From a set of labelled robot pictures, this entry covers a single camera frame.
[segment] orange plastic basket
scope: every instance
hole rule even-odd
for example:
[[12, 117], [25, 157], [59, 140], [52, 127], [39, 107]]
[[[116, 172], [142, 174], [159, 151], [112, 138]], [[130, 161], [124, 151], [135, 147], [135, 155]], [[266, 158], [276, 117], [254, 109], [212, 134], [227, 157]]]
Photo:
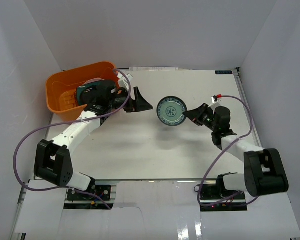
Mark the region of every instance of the orange plastic basket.
[[113, 80], [118, 85], [115, 68], [111, 62], [102, 61], [52, 75], [45, 84], [47, 107], [63, 121], [76, 120], [86, 107], [78, 105], [77, 87], [96, 78]]

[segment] white wall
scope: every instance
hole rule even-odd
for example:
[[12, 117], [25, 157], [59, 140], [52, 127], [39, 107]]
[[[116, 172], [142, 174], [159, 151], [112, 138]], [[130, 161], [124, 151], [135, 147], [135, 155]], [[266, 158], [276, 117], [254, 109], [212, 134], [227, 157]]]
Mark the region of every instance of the white wall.
[[233, 69], [242, 65], [276, 0], [24, 0], [63, 70]]
[[263, 146], [280, 151], [300, 227], [300, 0], [275, 4], [241, 78]]
[[[23, 0], [0, 0], [0, 240], [9, 238], [21, 190], [13, 173], [15, 147], [25, 134], [49, 122], [45, 80], [59, 71]], [[44, 135], [31, 137], [18, 156], [25, 182]]]

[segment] purple cable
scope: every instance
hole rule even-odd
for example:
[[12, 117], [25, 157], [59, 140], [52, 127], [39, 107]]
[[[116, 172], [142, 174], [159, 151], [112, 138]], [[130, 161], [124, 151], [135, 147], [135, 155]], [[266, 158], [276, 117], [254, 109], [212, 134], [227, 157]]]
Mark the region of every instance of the purple cable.
[[[201, 180], [201, 183], [200, 183], [200, 186], [199, 186], [199, 190], [198, 190], [198, 194], [197, 194], [197, 201], [198, 203], [200, 204], [200, 206], [202, 207], [212, 207], [216, 204], [220, 204], [220, 203], [223, 203], [224, 201], [226, 200], [229, 200], [229, 199], [232, 199], [234, 198], [235, 196], [237, 195], [240, 195], [242, 194], [242, 191], [238, 191], [234, 194], [232, 194], [231, 196], [228, 196], [228, 197], [225, 197], [221, 200], [218, 200], [216, 202], [213, 202], [213, 203], [208, 203], [208, 204], [203, 204], [200, 202], [200, 193], [202, 191], [202, 188], [203, 188], [203, 185], [204, 185], [204, 182], [207, 180], [207, 177], [208, 177], [208, 174], [211, 172], [212, 168], [216, 165], [216, 163], [219, 161], [219, 159], [236, 143], [238, 142], [240, 139], [243, 139], [247, 136], [249, 136], [251, 133], [252, 133], [252, 130], [253, 130], [253, 118], [252, 118], [252, 114], [250, 112], [250, 109], [248, 108], [248, 106], [238, 97], [236, 96], [230, 96], [230, 95], [222, 95], [222, 98], [231, 98], [231, 99], [236, 99], [238, 100], [239, 102], [241, 102], [243, 104], [243, 106], [246, 108], [247, 112], [248, 112], [248, 115], [249, 115], [249, 120], [250, 120], [250, 129], [249, 129], [249, 132], [245, 135], [242, 135], [240, 136], [239, 138], [236, 138], [232, 143], [229, 144], [229, 146], [227, 146], [225, 149], [222, 150], [222, 152], [215, 158], [215, 160], [212, 162], [212, 164], [210, 165], [210, 167], [208, 168], [208, 170], [206, 171], [206, 173], [204, 174], [202, 180]], [[257, 200], [258, 197], [256, 197], [255, 199], [253, 199], [252, 201], [248, 202], [248, 203], [245, 203], [245, 204], [242, 204], [242, 205], [238, 205], [237, 207], [244, 207], [244, 206], [247, 206], [249, 204], [252, 204], [253, 202], [255, 202]]]
[[[114, 72], [119, 72], [121, 73], [124, 78], [127, 80], [127, 83], [129, 85], [129, 91], [128, 91], [128, 96], [126, 98], [126, 100], [124, 101], [124, 103], [118, 108], [116, 109], [115, 111], [113, 112], [110, 112], [110, 113], [107, 113], [105, 115], [101, 115], [101, 116], [96, 116], [96, 117], [91, 117], [91, 118], [87, 118], [85, 119], [85, 121], [90, 121], [90, 120], [96, 120], [96, 119], [100, 119], [100, 118], [106, 118], [106, 117], [110, 117], [111, 115], [119, 112], [121, 109], [123, 109], [125, 107], [125, 105], [127, 104], [127, 102], [129, 101], [129, 98], [131, 96], [131, 83], [128, 79], [128, 77], [126, 76], [126, 74], [124, 74], [121, 70], [119, 69], [113, 69]], [[49, 190], [54, 190], [54, 189], [58, 189], [59, 187], [58, 186], [55, 186], [55, 187], [50, 187], [50, 188], [43, 188], [43, 189], [35, 189], [35, 188], [32, 188], [32, 187], [28, 187], [26, 184], [24, 184], [24, 182], [21, 180], [19, 174], [18, 174], [18, 171], [17, 171], [17, 155], [18, 155], [18, 151], [21, 147], [21, 145], [24, 143], [24, 141], [30, 137], [32, 134], [40, 131], [40, 130], [43, 130], [43, 129], [48, 129], [48, 128], [51, 128], [51, 127], [56, 127], [56, 126], [60, 126], [60, 125], [66, 125], [66, 124], [74, 124], [74, 123], [81, 123], [81, 119], [78, 119], [78, 120], [74, 120], [74, 121], [64, 121], [64, 122], [59, 122], [59, 123], [54, 123], [54, 124], [50, 124], [50, 125], [47, 125], [47, 126], [42, 126], [42, 127], [39, 127], [31, 132], [29, 132], [27, 135], [25, 135], [21, 141], [18, 143], [18, 145], [16, 146], [15, 148], [15, 151], [14, 151], [14, 154], [13, 154], [13, 171], [14, 171], [14, 175], [17, 179], [17, 181], [19, 182], [19, 184], [29, 190], [29, 191], [34, 191], [34, 192], [44, 192], [44, 191], [49, 191]], [[88, 193], [88, 192], [81, 192], [80, 193], [82, 194], [86, 194], [86, 195], [89, 195], [89, 196], [93, 196], [93, 197], [96, 197], [97, 199], [99, 199], [103, 204], [106, 205], [106, 207], [108, 209], [111, 209], [106, 203], [105, 201], [103, 201], [99, 196], [95, 195], [95, 194], [92, 194], [92, 193]]]

